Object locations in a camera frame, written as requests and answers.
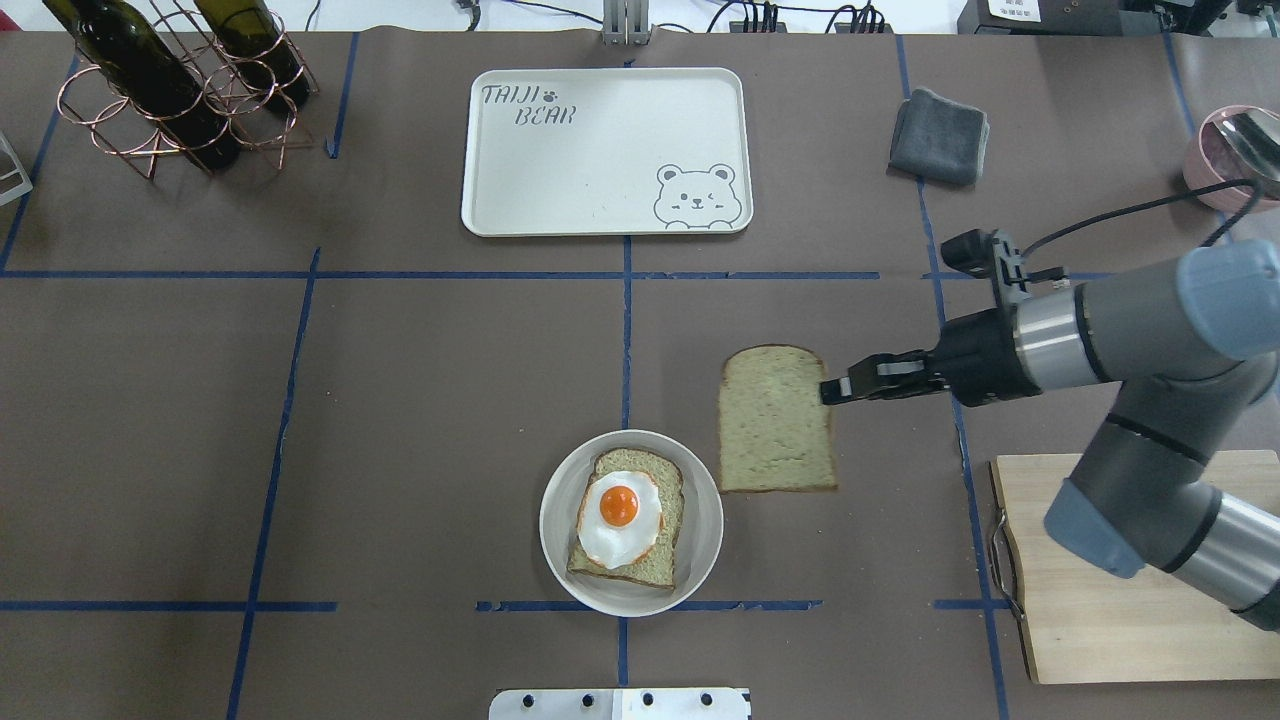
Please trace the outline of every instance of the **slice of bread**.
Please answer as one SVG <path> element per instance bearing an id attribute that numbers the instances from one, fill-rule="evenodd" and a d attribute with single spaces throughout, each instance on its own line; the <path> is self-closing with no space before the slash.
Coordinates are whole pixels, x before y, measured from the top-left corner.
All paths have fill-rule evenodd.
<path id="1" fill-rule="evenodd" d="M 836 489 L 826 368 L 790 345 L 749 347 L 724 363 L 719 392 L 721 492 Z"/>
<path id="2" fill-rule="evenodd" d="M 575 537 L 568 569 L 571 573 L 585 573 L 673 591 L 676 589 L 676 541 L 680 539 L 680 527 L 685 518 L 685 479 L 681 477 L 680 469 L 666 457 L 646 450 L 621 447 L 595 459 L 590 483 L 618 470 L 646 473 L 658 484 L 663 523 L 662 528 L 658 529 L 658 539 L 654 541 L 653 550 L 630 565 L 609 570 L 593 562 L 582 551 L 582 543 Z"/>

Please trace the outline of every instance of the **gray towel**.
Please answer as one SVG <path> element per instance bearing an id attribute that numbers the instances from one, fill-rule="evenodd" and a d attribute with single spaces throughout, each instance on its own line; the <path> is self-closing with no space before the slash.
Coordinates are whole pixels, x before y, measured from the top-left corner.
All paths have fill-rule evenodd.
<path id="1" fill-rule="evenodd" d="M 931 179 L 973 184 L 982 177 L 989 131 L 982 110 L 918 87 L 897 110 L 888 164 Z"/>

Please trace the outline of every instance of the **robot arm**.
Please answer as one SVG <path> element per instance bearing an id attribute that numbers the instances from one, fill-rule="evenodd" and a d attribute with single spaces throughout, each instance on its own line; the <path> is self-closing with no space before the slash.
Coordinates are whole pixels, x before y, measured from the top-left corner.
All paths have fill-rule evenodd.
<path id="1" fill-rule="evenodd" d="M 947 322 L 933 350 L 879 354 L 822 383 L 827 405 L 948 389 L 968 406 L 1123 380 L 1044 519 L 1059 543 L 1119 577 L 1153 565 L 1266 630 L 1280 629 L 1280 519 L 1201 480 L 1277 374 L 1280 256 L 1254 241 L 1196 250 L 1032 297 L 1002 233 L 943 243 L 991 281 L 995 307 Z"/>

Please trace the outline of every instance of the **blue tape line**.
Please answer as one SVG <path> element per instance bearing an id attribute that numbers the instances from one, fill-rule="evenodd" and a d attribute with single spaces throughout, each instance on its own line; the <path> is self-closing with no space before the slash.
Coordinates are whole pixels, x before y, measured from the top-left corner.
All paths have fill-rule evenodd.
<path id="1" fill-rule="evenodd" d="M 244 602 L 164 600 L 6 600 L 0 612 L 243 612 Z M 259 612 L 337 612 L 337 602 L 260 602 Z"/>
<path id="2" fill-rule="evenodd" d="M 820 606 L 820 600 L 686 600 L 671 610 L 676 612 L 727 612 L 731 610 L 806 612 Z"/>
<path id="3" fill-rule="evenodd" d="M 1071 273 L 1071 279 L 1073 281 L 1101 281 L 1102 278 L 1110 278 L 1115 273 L 1075 273 L 1075 272 L 1073 272 Z M 922 281 L 932 281 L 934 278 L 937 278 L 940 281 L 982 281 L 982 282 L 987 282 L 987 278 L 975 278 L 973 275 L 966 275 L 964 273 L 951 273 L 951 272 L 946 272 L 946 270 L 938 272 L 938 273 L 924 273 L 923 275 L 920 275 Z"/>
<path id="4" fill-rule="evenodd" d="M 805 612 L 820 607 L 820 600 L 686 600 L 672 612 L 727 612 L 760 610 L 764 612 Z M 502 600 L 476 602 L 476 612 L 591 612 L 576 600 Z"/>
<path id="5" fill-rule="evenodd" d="M 627 619 L 618 618 L 618 687 L 625 688 L 631 682 L 627 671 Z"/>
<path id="6" fill-rule="evenodd" d="M 253 639 L 253 614 L 257 610 L 257 594 L 262 585 L 262 566 L 266 562 L 266 543 L 271 536 L 271 516 L 275 512 L 275 493 L 280 483 L 280 468 L 284 459 L 284 437 L 289 429 L 293 414 L 293 391 L 298 379 L 298 357 L 302 355 L 302 340 L 306 337 L 307 320 L 311 318 L 311 297 L 316 287 L 316 266 L 320 264 L 320 249 L 311 256 L 307 273 L 307 288 L 302 293 L 302 310 L 298 314 L 298 332 L 293 337 L 293 357 L 289 361 L 289 380 L 284 388 L 284 409 L 280 411 L 280 428 L 275 434 L 275 455 L 271 459 L 271 479 L 266 484 L 266 502 L 262 506 L 262 527 L 257 534 L 257 551 L 253 555 L 253 574 L 248 582 L 248 602 L 244 606 L 244 624 L 241 626 L 239 651 L 236 653 L 236 674 L 232 676 L 232 691 L 227 701 L 227 720 L 234 720 L 239 710 L 241 688 L 244 685 L 244 666 L 248 662 L 248 647 Z"/>
<path id="7" fill-rule="evenodd" d="M 902 42 L 901 35 L 895 35 L 893 42 L 897 44 L 897 77 L 902 82 L 902 100 L 910 100 L 911 77 L 906 70 L 906 45 Z"/>
<path id="8" fill-rule="evenodd" d="M 477 602 L 476 612 L 593 612 L 576 600 L 503 600 Z"/>
<path id="9" fill-rule="evenodd" d="M 1183 111 L 1183 122 L 1187 123 L 1187 133 L 1196 135 L 1196 120 L 1192 119 L 1192 108 L 1187 104 L 1187 94 L 1183 92 L 1183 73 L 1178 69 L 1178 56 L 1174 54 L 1174 38 L 1164 32 L 1165 58 L 1169 59 L 1169 73 L 1174 78 L 1174 92 L 1178 95 L 1178 105 Z"/>
<path id="10" fill-rule="evenodd" d="M 522 272 L 522 270 L 325 270 L 323 281 L 425 279 L 425 281 L 620 281 L 616 272 Z"/>
<path id="11" fill-rule="evenodd" d="M 895 35 L 893 38 L 897 44 L 897 67 L 902 79 L 902 97 L 908 99 L 910 97 L 911 81 L 906 64 L 906 46 L 902 42 L 901 35 Z M 929 284 L 933 286 L 933 304 L 938 316 L 938 328 L 941 328 L 946 324 L 947 316 L 942 295 L 942 281 L 938 279 L 938 247 L 933 237 L 933 220 L 929 218 L 929 206 L 924 201 L 923 177 L 916 176 L 915 192 L 920 202 L 920 224 L 924 227 L 924 237 L 928 241 L 927 250 L 929 252 L 929 274 L 932 278 Z M 965 430 L 960 402 L 956 401 L 955 396 L 951 397 L 951 416 L 960 443 L 960 465 L 964 470 L 965 493 L 969 505 L 969 532 L 973 539 L 974 561 L 978 565 L 978 588 L 982 592 L 982 600 L 991 601 L 991 585 L 987 580 L 987 562 L 982 544 L 982 523 L 978 518 L 978 501 L 973 487 L 973 468 L 969 461 L 969 436 Z M 1000 660 L 1000 641 L 996 637 L 996 616 L 989 609 L 983 609 L 982 616 L 987 626 L 987 655 L 991 660 L 991 674 L 996 687 L 996 707 L 1000 712 L 1000 720 L 1009 720 L 1009 698 L 1005 693 L 1005 670 Z"/>
<path id="12" fill-rule="evenodd" d="M 88 281 L 301 281 L 307 277 L 307 273 L 297 270 L 4 270 L 0 274 L 6 278 Z"/>
<path id="13" fill-rule="evenodd" d="M 5 270 L 0 272 L 0 275 L 26 279 L 90 281 L 302 281 L 311 277 L 310 273 L 302 270 Z M 321 281 L 625 281 L 627 273 L 613 270 L 321 270 L 316 273 L 316 278 Z M 631 281 L 878 281 L 879 278 L 881 274 L 877 272 L 645 272 L 631 273 L 630 277 Z"/>
<path id="14" fill-rule="evenodd" d="M 622 429 L 631 427 L 631 236 L 622 237 Z"/>
<path id="15" fill-rule="evenodd" d="M 351 33 L 351 50 L 347 51 L 347 76 L 342 81 L 342 100 L 338 101 L 338 122 L 333 126 L 333 140 L 324 138 L 329 159 L 338 159 L 342 147 L 342 128 L 347 123 L 347 101 L 351 99 L 351 78 L 356 73 L 356 49 L 360 47 L 360 33 Z"/>
<path id="16" fill-rule="evenodd" d="M 874 272 L 813 272 L 813 273 L 736 273 L 736 272 L 645 272 L 632 275 L 637 281 L 878 281 Z"/>
<path id="17" fill-rule="evenodd" d="M 1009 610 L 1009 601 L 1004 598 L 993 600 L 966 600 L 942 598 L 933 601 L 934 610 Z"/>
<path id="18" fill-rule="evenodd" d="M 73 74 L 76 74 L 76 68 L 79 65 L 79 55 L 72 54 L 72 64 L 67 68 L 65 82 Z M 49 124 L 45 126 L 45 136 L 40 140 L 40 150 L 36 151 L 36 161 L 31 165 L 31 173 L 27 176 L 31 179 L 31 184 L 36 184 L 36 179 L 40 177 L 40 169 L 45 165 L 45 154 L 49 151 L 49 145 L 54 140 L 54 128 L 58 127 L 58 105 L 54 105 L 54 111 L 49 114 Z M 4 241 L 4 250 L 0 250 L 0 273 L 4 272 L 5 266 L 9 264 L 9 255 L 13 252 L 13 246 L 18 241 L 18 229 L 22 228 L 22 219 L 27 215 L 27 204 L 31 202 L 31 196 L 36 193 L 32 188 L 31 192 L 22 196 L 18 201 L 18 210 L 13 215 L 13 222 L 9 223 L 9 234 Z"/>

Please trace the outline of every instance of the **metal spoon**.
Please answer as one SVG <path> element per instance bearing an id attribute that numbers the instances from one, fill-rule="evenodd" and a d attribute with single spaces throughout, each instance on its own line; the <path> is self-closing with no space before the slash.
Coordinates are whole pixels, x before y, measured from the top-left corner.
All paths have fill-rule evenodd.
<path id="1" fill-rule="evenodd" d="M 1261 182 L 1267 195 L 1280 199 L 1280 120 L 1253 109 L 1215 120 L 1213 126 L 1240 160 L 1245 176 Z"/>

